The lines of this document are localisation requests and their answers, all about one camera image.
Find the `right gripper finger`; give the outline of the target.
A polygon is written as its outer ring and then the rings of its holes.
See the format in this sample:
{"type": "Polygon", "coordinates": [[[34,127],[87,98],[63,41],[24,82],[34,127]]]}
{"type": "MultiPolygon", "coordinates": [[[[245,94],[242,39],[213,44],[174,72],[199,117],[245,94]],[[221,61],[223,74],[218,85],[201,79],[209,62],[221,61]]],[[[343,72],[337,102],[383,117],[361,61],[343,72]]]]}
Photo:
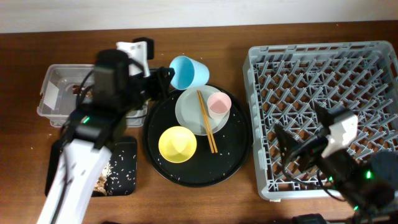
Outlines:
{"type": "Polygon", "coordinates": [[[279,124],[274,126],[274,131],[279,144],[279,151],[283,159],[295,159],[298,157],[300,143],[295,140],[279,124]]]}
{"type": "Polygon", "coordinates": [[[342,109],[328,110],[318,103],[314,103],[314,111],[317,114],[318,122],[321,123],[324,128],[327,128],[336,123],[335,119],[341,114],[342,109]]]}

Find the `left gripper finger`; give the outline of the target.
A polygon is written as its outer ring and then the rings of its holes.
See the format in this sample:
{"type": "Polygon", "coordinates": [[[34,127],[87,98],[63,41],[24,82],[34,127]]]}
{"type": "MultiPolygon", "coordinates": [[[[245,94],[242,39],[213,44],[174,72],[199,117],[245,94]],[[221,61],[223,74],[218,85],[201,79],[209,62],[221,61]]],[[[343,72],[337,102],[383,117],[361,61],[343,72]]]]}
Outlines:
{"type": "Polygon", "coordinates": [[[170,78],[158,77],[156,82],[157,94],[155,100],[166,100],[169,97],[170,78]]]}
{"type": "Polygon", "coordinates": [[[158,80],[163,82],[171,82],[175,75],[175,70],[173,68],[160,67],[156,69],[156,74],[158,80]]]}

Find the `blue plastic cup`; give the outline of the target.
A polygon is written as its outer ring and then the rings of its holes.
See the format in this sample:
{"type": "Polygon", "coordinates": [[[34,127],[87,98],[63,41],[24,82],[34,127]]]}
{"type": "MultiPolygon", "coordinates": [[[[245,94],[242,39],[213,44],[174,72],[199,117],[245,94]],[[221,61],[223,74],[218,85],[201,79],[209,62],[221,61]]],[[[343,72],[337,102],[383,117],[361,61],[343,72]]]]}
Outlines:
{"type": "Polygon", "coordinates": [[[171,85],[178,90],[206,85],[210,79],[210,71],[206,65],[183,55],[175,57],[170,68],[175,72],[171,85]]]}

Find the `gold brown snack wrapper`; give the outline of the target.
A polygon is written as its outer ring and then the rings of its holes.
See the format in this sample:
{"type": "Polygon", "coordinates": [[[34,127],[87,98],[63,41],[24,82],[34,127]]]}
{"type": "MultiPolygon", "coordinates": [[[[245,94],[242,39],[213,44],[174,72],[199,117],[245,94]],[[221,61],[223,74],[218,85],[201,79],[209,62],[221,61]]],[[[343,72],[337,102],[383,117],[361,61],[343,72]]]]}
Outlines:
{"type": "Polygon", "coordinates": [[[92,89],[90,86],[80,87],[78,85],[73,85],[72,92],[74,95],[77,95],[78,93],[80,93],[80,95],[82,96],[83,93],[85,93],[86,97],[92,97],[92,89]]]}

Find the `yellow plastic bowl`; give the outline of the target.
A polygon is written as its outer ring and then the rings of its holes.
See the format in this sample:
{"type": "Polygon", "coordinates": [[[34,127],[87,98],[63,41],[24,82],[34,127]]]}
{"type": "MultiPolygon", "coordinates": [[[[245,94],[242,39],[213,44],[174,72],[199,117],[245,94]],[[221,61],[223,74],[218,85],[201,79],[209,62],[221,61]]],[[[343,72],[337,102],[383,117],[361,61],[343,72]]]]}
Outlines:
{"type": "Polygon", "coordinates": [[[158,147],[160,155],[166,161],[179,164],[193,157],[197,149],[197,140],[189,129],[173,126],[161,134],[158,147]]]}

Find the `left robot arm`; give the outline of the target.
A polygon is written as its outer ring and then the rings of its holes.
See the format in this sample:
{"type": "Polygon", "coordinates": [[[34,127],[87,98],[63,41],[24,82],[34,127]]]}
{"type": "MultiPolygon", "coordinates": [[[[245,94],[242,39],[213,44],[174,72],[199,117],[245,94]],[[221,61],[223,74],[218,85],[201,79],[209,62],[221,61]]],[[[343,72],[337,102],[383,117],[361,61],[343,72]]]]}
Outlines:
{"type": "Polygon", "coordinates": [[[172,68],[149,68],[116,49],[100,51],[87,74],[94,83],[77,94],[75,110],[54,146],[61,151],[39,223],[81,223],[103,169],[127,128],[126,116],[167,98],[172,68]],[[88,90],[92,99],[85,102],[88,90]]]}

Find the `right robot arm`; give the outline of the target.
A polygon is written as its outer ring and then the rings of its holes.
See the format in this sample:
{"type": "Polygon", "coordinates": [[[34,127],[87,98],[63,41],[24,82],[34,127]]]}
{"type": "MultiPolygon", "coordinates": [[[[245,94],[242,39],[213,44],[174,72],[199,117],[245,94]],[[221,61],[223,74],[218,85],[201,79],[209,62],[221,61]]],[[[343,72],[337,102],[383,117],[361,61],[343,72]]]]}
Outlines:
{"type": "Polygon", "coordinates": [[[298,162],[300,172],[317,167],[324,175],[316,187],[326,194],[335,190],[339,201],[354,210],[351,223],[397,223],[397,153],[381,151],[358,162],[348,148],[357,137],[358,117],[348,108],[326,109],[315,105],[322,127],[305,142],[298,142],[276,124],[282,167],[298,162]]]}

